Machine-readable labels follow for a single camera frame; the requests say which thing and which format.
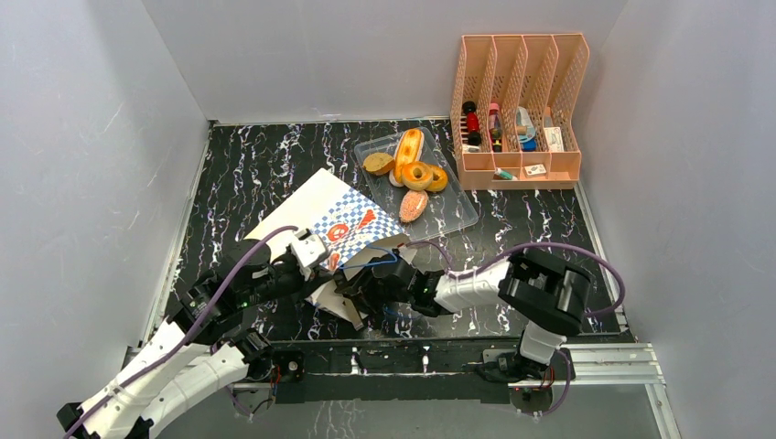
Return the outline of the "checkered paper bread bag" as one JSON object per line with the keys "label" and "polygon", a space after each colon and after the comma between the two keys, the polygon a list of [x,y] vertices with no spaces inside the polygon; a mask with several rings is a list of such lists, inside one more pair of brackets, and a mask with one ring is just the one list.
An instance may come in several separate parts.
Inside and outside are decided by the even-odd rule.
{"label": "checkered paper bread bag", "polygon": [[267,233],[296,226],[318,235],[329,249],[321,264],[326,269],[344,270],[349,280],[374,257],[409,242],[404,228],[370,198],[320,168],[245,238],[259,241]]}

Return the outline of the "clear plastic tray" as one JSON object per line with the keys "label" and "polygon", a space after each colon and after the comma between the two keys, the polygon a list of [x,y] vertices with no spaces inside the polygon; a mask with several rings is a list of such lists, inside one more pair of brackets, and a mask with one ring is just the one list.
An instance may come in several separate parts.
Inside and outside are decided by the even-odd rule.
{"label": "clear plastic tray", "polygon": [[[448,183],[443,191],[429,195],[426,209],[418,219],[404,225],[405,234],[412,241],[432,240],[465,229],[479,220],[479,214],[461,188],[455,171],[442,154],[435,137],[425,127],[421,127],[419,131],[424,135],[419,160],[441,167],[447,173]],[[369,197],[398,220],[406,189],[393,186],[387,176],[377,177],[365,170],[361,173],[369,187]]]}

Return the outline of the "brown round fake bread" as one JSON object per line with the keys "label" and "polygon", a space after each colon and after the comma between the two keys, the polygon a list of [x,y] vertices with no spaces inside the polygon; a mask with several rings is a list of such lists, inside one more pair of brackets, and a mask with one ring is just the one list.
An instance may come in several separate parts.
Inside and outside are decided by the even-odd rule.
{"label": "brown round fake bread", "polygon": [[390,173],[394,165],[393,156],[382,152],[367,155],[362,162],[362,168],[374,176],[383,176]]}

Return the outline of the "small orange fake bread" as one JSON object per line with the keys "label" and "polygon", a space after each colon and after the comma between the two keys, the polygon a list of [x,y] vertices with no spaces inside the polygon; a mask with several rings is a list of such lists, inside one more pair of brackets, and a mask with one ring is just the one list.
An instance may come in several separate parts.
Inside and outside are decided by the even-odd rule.
{"label": "small orange fake bread", "polygon": [[424,190],[408,190],[400,204],[399,220],[402,223],[411,223],[417,220],[426,209],[429,200]]}

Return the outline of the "pale bagel fake bread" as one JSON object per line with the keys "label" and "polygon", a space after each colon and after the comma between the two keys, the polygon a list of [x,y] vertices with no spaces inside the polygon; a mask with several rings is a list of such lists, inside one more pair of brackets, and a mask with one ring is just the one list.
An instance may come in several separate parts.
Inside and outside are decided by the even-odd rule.
{"label": "pale bagel fake bread", "polygon": [[420,161],[403,165],[400,176],[402,183],[413,191],[426,190],[433,182],[431,167]]}

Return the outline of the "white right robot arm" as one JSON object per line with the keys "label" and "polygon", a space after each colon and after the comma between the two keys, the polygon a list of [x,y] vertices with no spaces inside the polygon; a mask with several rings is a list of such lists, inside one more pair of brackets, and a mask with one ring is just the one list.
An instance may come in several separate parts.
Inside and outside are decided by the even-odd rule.
{"label": "white right robot arm", "polygon": [[334,280],[337,293],[367,314],[390,302],[406,303],[427,317],[485,305],[515,309],[528,320],[518,348],[474,368],[484,380],[503,383],[541,379],[559,347],[580,333],[592,289],[582,268],[536,248],[488,267],[449,273],[423,271],[392,251],[361,267],[338,269]]}

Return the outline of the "round yellow fake bun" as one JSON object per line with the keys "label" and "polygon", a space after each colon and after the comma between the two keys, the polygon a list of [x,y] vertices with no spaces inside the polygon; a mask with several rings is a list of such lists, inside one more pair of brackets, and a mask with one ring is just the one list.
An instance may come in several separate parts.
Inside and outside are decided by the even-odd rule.
{"label": "round yellow fake bun", "polygon": [[433,192],[433,193],[438,193],[443,191],[448,184],[447,172],[440,166],[428,165],[427,167],[429,169],[431,181],[429,185],[426,187],[426,191]]}

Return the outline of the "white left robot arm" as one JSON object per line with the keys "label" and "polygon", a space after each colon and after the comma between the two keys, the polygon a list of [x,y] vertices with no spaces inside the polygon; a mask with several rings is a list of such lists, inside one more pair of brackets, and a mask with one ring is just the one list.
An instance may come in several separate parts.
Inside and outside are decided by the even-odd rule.
{"label": "white left robot arm", "polygon": [[57,413],[68,438],[155,438],[173,420],[234,382],[278,378],[266,337],[240,329],[243,313],[305,299],[330,280],[329,249],[302,230],[273,256],[266,240],[239,243],[171,308],[152,338],[101,390]]}

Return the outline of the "yellow fake bread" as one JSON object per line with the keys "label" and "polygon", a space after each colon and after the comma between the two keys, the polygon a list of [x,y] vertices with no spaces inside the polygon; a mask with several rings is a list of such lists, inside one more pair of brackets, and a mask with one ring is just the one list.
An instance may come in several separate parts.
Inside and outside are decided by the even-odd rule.
{"label": "yellow fake bread", "polygon": [[404,185],[402,167],[418,160],[422,153],[425,135],[419,128],[405,131],[393,154],[393,170],[389,175],[390,183],[395,187]]}

